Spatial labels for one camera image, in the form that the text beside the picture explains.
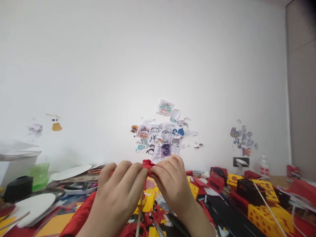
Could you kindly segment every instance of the plastic bottle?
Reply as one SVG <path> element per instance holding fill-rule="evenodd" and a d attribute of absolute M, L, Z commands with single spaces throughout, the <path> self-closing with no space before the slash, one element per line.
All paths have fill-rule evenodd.
<path fill-rule="evenodd" d="M 260 163 L 260 174 L 262 174 L 263 176 L 270 177 L 270 165 L 267 162 L 266 156 L 261 156 L 259 163 Z"/>

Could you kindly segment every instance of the power socket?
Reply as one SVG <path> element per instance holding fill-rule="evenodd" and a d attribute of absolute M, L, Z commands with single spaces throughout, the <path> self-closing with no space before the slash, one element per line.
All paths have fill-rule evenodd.
<path fill-rule="evenodd" d="M 243 167 L 249 167 L 249 157 L 233 157 L 233 167 L 238 167 L 237 165 L 237 159 L 240 159 L 242 161 L 246 161 L 248 165 L 243 165 Z"/>

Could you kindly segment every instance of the green container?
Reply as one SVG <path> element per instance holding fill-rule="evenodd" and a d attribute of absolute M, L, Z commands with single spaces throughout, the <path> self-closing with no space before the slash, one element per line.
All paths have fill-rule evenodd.
<path fill-rule="evenodd" d="M 47 162 L 47 163 L 37 164 L 31 169 L 31 176 L 34 177 L 33 188 L 32 188 L 33 192 L 45 187 L 45 185 L 47 184 L 48 168 L 49 168 L 49 163 Z"/>

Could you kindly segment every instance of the white plate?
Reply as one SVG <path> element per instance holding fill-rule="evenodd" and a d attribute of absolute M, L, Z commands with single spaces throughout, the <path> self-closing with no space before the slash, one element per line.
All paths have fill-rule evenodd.
<path fill-rule="evenodd" d="M 82 174 L 83 172 L 86 172 L 91 167 L 92 165 L 77 166 L 77 167 L 62 171 L 60 173 L 55 173 L 50 177 L 50 179 L 53 181 L 59 181 L 63 179 L 72 178 L 74 176 Z"/>
<path fill-rule="evenodd" d="M 47 193 L 19 201 L 15 204 L 15 209 L 8 218 L 16 216 L 16 219 L 18 219 L 25 213 L 30 212 L 29 215 L 24 217 L 17 224 L 17 227 L 23 228 L 41 216 L 48 208 L 50 208 L 55 199 L 55 194 Z"/>

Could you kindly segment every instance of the left hand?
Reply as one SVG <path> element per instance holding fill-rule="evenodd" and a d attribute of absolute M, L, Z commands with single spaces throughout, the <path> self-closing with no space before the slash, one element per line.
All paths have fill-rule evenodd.
<path fill-rule="evenodd" d="M 118 236 L 137 207 L 147 174 L 141 163 L 130 161 L 104 167 L 89 217 L 77 237 Z"/>

